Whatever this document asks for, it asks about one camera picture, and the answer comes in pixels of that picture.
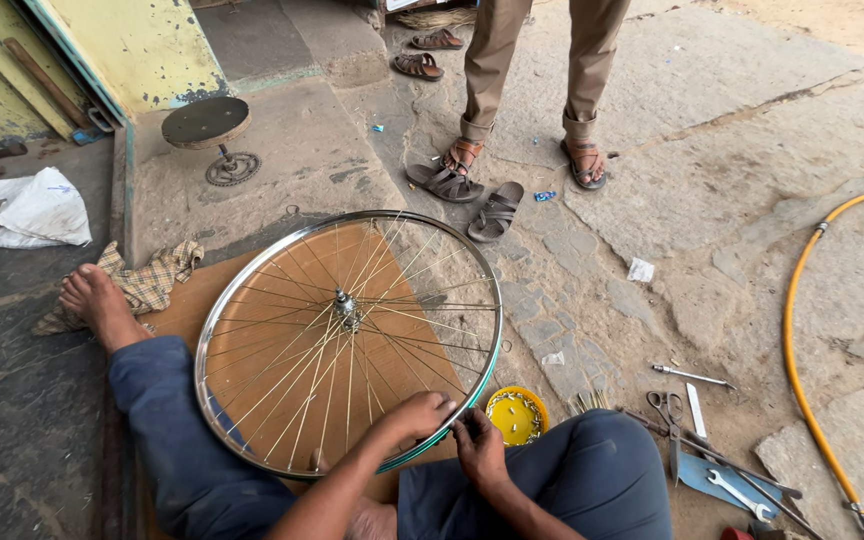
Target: bicycle wheel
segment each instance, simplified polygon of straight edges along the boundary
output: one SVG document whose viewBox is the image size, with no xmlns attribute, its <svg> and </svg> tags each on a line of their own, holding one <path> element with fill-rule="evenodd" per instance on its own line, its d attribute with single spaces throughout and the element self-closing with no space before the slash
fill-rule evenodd
<svg viewBox="0 0 864 540">
<path fill-rule="evenodd" d="M 448 392 L 455 413 L 401 441 L 386 471 L 474 403 L 501 331 L 496 277 L 460 232 L 405 211 L 344 214 L 275 242 L 224 289 L 198 338 L 198 404 L 239 457 L 311 480 L 313 449 L 335 462 L 403 399 Z"/>
</svg>

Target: scissors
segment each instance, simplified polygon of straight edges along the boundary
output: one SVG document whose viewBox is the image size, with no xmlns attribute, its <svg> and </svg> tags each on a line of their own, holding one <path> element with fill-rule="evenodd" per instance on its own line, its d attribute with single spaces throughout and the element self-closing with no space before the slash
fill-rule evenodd
<svg viewBox="0 0 864 540">
<path fill-rule="evenodd" d="M 649 392 L 645 399 L 669 427 L 669 472 L 674 485 L 679 485 L 679 453 L 682 451 L 679 421 L 684 412 L 682 398 L 675 392 L 665 392 L 664 396 L 659 392 Z"/>
</svg>

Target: sandal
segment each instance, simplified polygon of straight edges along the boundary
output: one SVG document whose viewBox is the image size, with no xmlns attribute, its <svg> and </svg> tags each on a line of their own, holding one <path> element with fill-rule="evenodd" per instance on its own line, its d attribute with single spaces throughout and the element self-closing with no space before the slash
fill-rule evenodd
<svg viewBox="0 0 864 540">
<path fill-rule="evenodd" d="M 473 170 L 473 166 L 471 163 L 466 163 L 462 161 L 462 159 L 459 159 L 459 153 L 456 150 L 457 148 L 461 148 L 465 152 L 472 154 L 473 158 L 478 158 L 479 152 L 482 152 L 482 143 L 476 142 L 470 138 L 460 136 L 459 138 L 455 139 L 455 142 L 452 143 L 452 146 L 448 147 L 448 154 L 452 157 L 452 163 L 455 164 L 456 167 L 463 167 L 465 169 L 465 174 L 469 174 L 469 172 Z"/>
<path fill-rule="evenodd" d="M 437 49 L 461 49 L 464 43 L 452 32 L 441 28 L 428 35 L 415 35 L 412 37 L 412 46 L 416 49 L 434 51 Z"/>
<path fill-rule="evenodd" d="M 569 149 L 569 145 L 566 144 L 566 140 L 562 139 L 561 151 L 568 156 L 569 164 L 572 166 L 572 179 L 575 180 L 575 183 L 579 185 L 579 188 L 583 190 L 601 190 L 603 186 L 606 185 L 606 171 L 602 171 L 602 176 L 594 181 L 582 182 L 581 178 L 588 177 L 590 179 L 595 177 L 595 170 L 602 165 L 603 158 L 602 154 L 599 153 L 598 150 L 595 149 L 594 143 L 588 144 L 580 144 L 575 148 L 575 153 L 572 153 Z M 583 158 L 585 156 L 595 156 L 595 161 L 592 164 L 592 168 L 584 169 L 582 171 L 577 170 L 575 168 L 575 161 L 579 158 Z"/>
<path fill-rule="evenodd" d="M 393 64 L 395 69 L 402 73 L 426 81 L 438 81 L 446 75 L 446 70 L 438 67 L 435 64 L 435 58 L 428 53 L 398 55 Z"/>
<path fill-rule="evenodd" d="M 479 218 L 468 224 L 468 235 L 480 242 L 495 242 L 512 226 L 525 189 L 517 181 L 507 181 L 498 191 L 488 195 L 488 202 L 479 210 Z"/>
<path fill-rule="evenodd" d="M 435 171 L 426 165 L 409 165 L 405 174 L 413 185 L 450 203 L 472 202 L 486 190 L 481 183 L 475 183 L 468 176 L 446 167 Z"/>
</svg>

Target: wrench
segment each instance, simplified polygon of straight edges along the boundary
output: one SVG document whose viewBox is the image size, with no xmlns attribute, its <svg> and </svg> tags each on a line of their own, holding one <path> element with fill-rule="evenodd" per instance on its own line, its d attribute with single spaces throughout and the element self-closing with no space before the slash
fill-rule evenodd
<svg viewBox="0 0 864 540">
<path fill-rule="evenodd" d="M 725 488 L 725 490 L 729 494 L 731 494 L 732 497 L 738 499 L 740 503 L 742 503 L 743 505 L 748 507 L 749 510 L 751 510 L 751 513 L 755 514 L 756 520 L 769 523 L 769 520 L 765 519 L 765 516 L 762 515 L 762 512 L 766 510 L 771 512 L 771 508 L 769 508 L 765 504 L 762 504 L 761 502 L 754 502 L 749 497 L 743 495 L 741 491 L 726 482 L 726 480 L 724 480 L 722 476 L 719 475 L 719 472 L 715 469 L 706 469 L 706 471 L 712 473 L 712 476 L 707 478 L 709 482 L 713 483 L 714 485 L 721 485 L 723 488 Z"/>
</svg>

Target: leg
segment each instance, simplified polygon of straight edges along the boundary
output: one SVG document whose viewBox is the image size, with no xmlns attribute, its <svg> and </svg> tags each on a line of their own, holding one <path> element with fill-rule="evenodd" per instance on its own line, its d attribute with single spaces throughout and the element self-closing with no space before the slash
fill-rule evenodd
<svg viewBox="0 0 864 540">
<path fill-rule="evenodd" d="M 472 43 L 465 51 L 465 88 L 468 95 L 461 124 L 462 138 L 466 144 L 481 148 L 482 142 L 492 131 L 505 76 L 509 73 L 516 41 L 522 30 L 522 21 L 531 6 L 532 0 L 479 2 Z M 447 153 L 443 163 L 449 168 L 455 168 L 457 162 L 471 164 L 475 158 L 469 148 L 456 148 L 453 145 L 450 150 L 455 150 L 458 159 Z M 462 174 L 467 172 L 464 167 L 457 170 Z"/>
<path fill-rule="evenodd" d="M 512 481 L 585 538 L 671 539 L 666 472 L 641 425 L 609 410 L 557 425 L 506 450 Z M 518 538 L 475 492 L 457 459 L 399 475 L 398 537 Z"/>
<path fill-rule="evenodd" d="M 210 433 L 182 338 L 153 338 L 94 264 L 63 281 L 59 300 L 88 323 L 110 356 L 109 382 L 149 473 L 162 530 L 177 540 L 258 539 L 268 532 L 295 497 Z"/>
<path fill-rule="evenodd" d="M 565 129 L 577 170 L 591 169 L 594 180 L 602 174 L 604 164 L 597 154 L 574 157 L 574 149 L 590 143 L 596 110 L 609 79 L 616 55 L 616 36 L 630 0 L 570 0 L 572 47 L 568 52 L 568 100 L 562 112 Z"/>
</svg>

